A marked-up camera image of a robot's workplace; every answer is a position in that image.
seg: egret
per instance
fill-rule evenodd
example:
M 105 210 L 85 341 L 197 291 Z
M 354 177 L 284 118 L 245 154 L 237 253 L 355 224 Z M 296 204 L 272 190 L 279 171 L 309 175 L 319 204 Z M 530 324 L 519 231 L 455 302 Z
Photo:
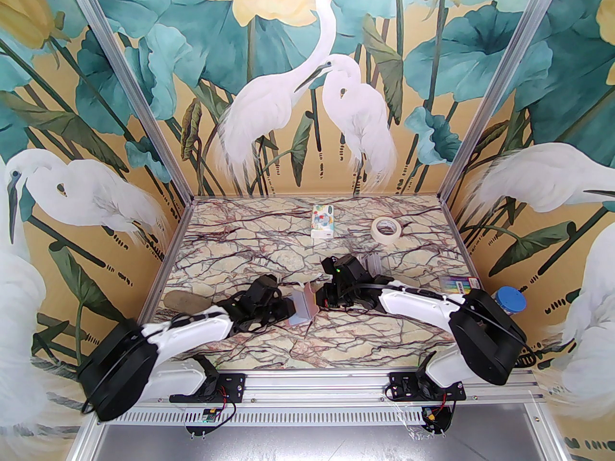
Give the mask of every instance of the egret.
M 0 158 L 0 175 L 4 171 Z M 54 425 L 78 421 L 75 412 L 52 404 L 48 393 L 72 396 L 77 390 L 67 387 L 70 381 L 44 373 L 31 362 L 37 311 L 46 288 L 38 270 L 29 263 L 21 219 L 9 222 L 7 194 L 0 190 L 0 440 L 8 444 L 0 446 L 0 452 L 13 450 L 26 459 L 37 449 L 49 450 L 48 443 L 37 445 L 41 425 L 50 432 Z
M 496 159 L 474 187 L 473 204 L 509 196 L 536 212 L 562 205 L 613 201 L 615 169 L 567 143 L 541 143 Z
M 329 55 L 303 86 L 326 75 L 322 88 L 325 111 L 344 134 L 355 167 L 365 154 L 366 188 L 386 183 L 397 162 L 395 143 L 387 122 L 384 98 L 376 89 L 361 83 L 358 63 L 347 55 Z
M 73 160 L 66 165 L 45 149 L 27 149 L 6 165 L 10 236 L 18 218 L 24 186 L 49 217 L 72 226 L 106 226 L 145 239 L 146 231 L 165 244 L 167 219 L 148 193 L 120 178 L 98 160 Z
M 329 55 L 335 42 L 337 22 L 331 0 L 316 0 L 316 14 L 320 37 L 306 61 L 288 72 L 256 77 L 221 115 L 217 127 L 222 145 L 220 169 L 230 169 L 237 177 L 243 175 L 244 168 L 252 170 L 248 161 L 253 156 L 253 142 L 290 121 L 293 107 L 309 86 L 305 79 Z
M 585 263 L 583 283 L 566 319 L 551 331 L 562 332 L 562 343 L 576 346 L 552 361 L 564 391 L 557 398 L 567 414 L 596 418 L 615 408 L 615 224 L 594 240 Z

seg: tape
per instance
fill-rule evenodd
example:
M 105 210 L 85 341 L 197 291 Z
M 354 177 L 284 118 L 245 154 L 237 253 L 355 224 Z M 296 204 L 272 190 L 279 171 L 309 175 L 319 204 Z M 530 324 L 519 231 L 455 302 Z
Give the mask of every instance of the tape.
M 378 217 L 371 223 L 371 236 L 380 244 L 393 244 L 402 234 L 402 226 L 391 217 Z

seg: marble tabletop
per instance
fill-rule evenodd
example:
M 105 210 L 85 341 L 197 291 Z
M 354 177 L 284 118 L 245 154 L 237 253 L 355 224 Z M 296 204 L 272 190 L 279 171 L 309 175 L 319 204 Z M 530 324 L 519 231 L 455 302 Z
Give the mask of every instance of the marble tabletop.
M 316 203 L 334 206 L 334 239 L 310 237 Z M 372 221 L 382 216 L 402 226 L 402 237 L 390 246 L 369 234 Z M 173 290 L 202 296 L 205 309 L 240 284 L 271 273 L 283 294 L 290 294 L 298 283 L 327 281 L 320 266 L 325 257 L 374 251 L 387 274 L 410 285 L 439 290 L 440 275 L 470 275 L 434 195 L 200 200 L 153 320 L 187 310 L 169 298 Z M 450 342 L 446 332 L 429 325 L 359 309 L 320 311 L 309 325 L 237 334 L 198 351 L 219 369 L 400 367 L 417 365 L 421 354 Z

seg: wallpaper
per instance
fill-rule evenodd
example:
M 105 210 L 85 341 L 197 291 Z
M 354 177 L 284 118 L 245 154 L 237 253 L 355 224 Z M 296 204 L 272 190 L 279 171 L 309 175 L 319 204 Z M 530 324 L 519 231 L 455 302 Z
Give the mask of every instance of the wallpaper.
M 259 196 L 437 191 L 527 0 L 99 2 L 194 193 Z
M 514 87 L 448 200 L 486 289 L 525 295 L 516 319 L 581 461 L 615 458 L 614 29 L 615 0 L 552 2 L 532 42 L 547 74 Z
M 63 459 L 183 212 L 75 0 L 0 0 L 0 179 L 0 457 Z

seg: bird neck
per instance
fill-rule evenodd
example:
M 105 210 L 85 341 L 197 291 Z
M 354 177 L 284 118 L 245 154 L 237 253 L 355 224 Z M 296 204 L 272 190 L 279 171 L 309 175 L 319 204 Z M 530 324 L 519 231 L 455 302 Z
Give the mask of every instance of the bird neck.
M 316 14 L 318 14 L 320 22 L 320 37 L 316 47 L 306 61 L 291 71 L 292 74 L 301 77 L 301 79 L 308 78 L 316 67 L 325 61 L 335 42 L 337 24 L 335 14 L 331 9 L 331 0 L 316 0 Z

